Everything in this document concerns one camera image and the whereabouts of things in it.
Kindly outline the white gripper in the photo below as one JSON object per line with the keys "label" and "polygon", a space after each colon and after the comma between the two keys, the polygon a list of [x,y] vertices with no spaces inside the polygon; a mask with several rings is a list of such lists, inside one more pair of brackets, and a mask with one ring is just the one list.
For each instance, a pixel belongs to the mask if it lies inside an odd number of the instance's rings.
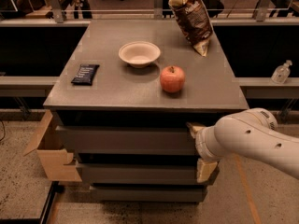
{"label": "white gripper", "polygon": [[218,166],[217,161],[225,156],[225,149],[217,141],[214,127],[205,127],[198,122],[186,123],[190,135],[195,138],[195,147],[202,159],[197,161],[196,180],[198,183],[208,181]]}

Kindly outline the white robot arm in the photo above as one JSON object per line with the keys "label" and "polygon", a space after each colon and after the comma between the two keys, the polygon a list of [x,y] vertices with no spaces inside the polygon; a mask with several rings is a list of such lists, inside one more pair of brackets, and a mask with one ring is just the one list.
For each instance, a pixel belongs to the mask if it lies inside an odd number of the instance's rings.
{"label": "white robot arm", "polygon": [[197,182],[209,179],[217,162],[235,153],[266,163],[296,179],[299,178],[299,139],[277,131],[274,115],[252,108],[220,118],[213,126],[188,122],[200,158]]}

